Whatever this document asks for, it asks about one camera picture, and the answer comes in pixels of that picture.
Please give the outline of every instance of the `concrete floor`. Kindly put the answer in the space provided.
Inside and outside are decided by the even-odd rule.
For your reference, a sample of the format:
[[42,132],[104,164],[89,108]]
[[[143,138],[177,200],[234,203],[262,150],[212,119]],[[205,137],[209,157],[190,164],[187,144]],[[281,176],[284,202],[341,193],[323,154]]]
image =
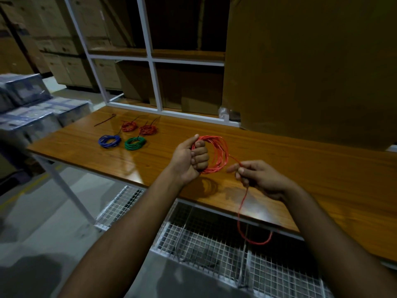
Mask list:
[[[67,90],[45,80],[52,94],[89,99],[99,94]],[[96,217],[124,184],[70,167],[57,166],[62,178]],[[56,297],[74,267],[100,237],[47,174],[0,197],[0,297]],[[247,297],[193,269],[149,252],[126,297]]]

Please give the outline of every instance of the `white metal table leg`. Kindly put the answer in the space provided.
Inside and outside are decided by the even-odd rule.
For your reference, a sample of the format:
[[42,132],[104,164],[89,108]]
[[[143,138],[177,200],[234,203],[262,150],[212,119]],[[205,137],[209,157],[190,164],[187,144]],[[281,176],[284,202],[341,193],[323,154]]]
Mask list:
[[86,219],[91,223],[95,224],[95,219],[92,217],[92,215],[88,212],[87,208],[82,204],[82,202],[79,200],[77,195],[72,191],[72,189],[69,187],[69,185],[66,184],[66,182],[62,179],[62,177],[59,175],[55,167],[53,167],[48,161],[38,155],[34,155],[34,158],[37,160],[37,162],[40,163],[40,165],[47,171],[49,175],[52,176],[54,179],[54,182],[61,187],[61,189],[66,193],[68,198],[72,200],[72,202],[77,206],[77,208],[82,212],[82,214],[86,217]]

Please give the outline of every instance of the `hand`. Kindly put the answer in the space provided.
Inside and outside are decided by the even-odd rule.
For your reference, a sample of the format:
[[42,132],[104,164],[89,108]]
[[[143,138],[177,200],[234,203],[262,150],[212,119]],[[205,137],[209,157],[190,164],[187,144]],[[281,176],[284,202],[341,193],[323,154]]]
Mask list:
[[197,134],[179,144],[168,165],[183,186],[200,175],[198,170],[206,169],[208,166],[208,160],[210,158],[208,156],[208,150],[203,140],[196,142],[198,137],[199,135]]
[[243,167],[236,163],[226,172],[236,172],[236,180],[241,181],[244,187],[255,187],[271,199],[285,202],[285,195],[298,186],[265,161],[242,161],[241,164]]

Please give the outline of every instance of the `green wire coil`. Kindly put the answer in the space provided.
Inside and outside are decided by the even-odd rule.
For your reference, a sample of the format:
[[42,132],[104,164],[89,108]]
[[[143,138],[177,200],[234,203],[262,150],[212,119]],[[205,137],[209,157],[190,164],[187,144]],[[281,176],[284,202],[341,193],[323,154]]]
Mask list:
[[146,143],[146,139],[144,137],[133,137],[128,139],[124,143],[124,147],[127,150],[137,150],[140,149],[142,146],[144,146]]

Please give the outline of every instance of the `wooden tabletop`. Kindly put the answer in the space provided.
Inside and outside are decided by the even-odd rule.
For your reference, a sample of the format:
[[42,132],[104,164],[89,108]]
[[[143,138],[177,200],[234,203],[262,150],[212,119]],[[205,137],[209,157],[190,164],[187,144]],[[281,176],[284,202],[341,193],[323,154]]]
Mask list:
[[[94,127],[111,116],[113,119]],[[123,143],[104,149],[102,135],[115,135],[122,121],[149,123],[158,115],[104,107],[28,147],[35,154],[107,175],[127,183],[150,186],[166,167],[175,147],[188,137],[222,136],[230,154],[242,160],[263,159],[310,192],[331,217],[370,253],[397,261],[397,154],[355,149],[161,116],[158,134],[147,144],[128,151]],[[136,137],[121,133],[124,140]],[[181,197],[207,207],[236,214],[244,188],[224,170],[202,175]],[[250,189],[241,210],[252,220],[299,232],[284,204]]]

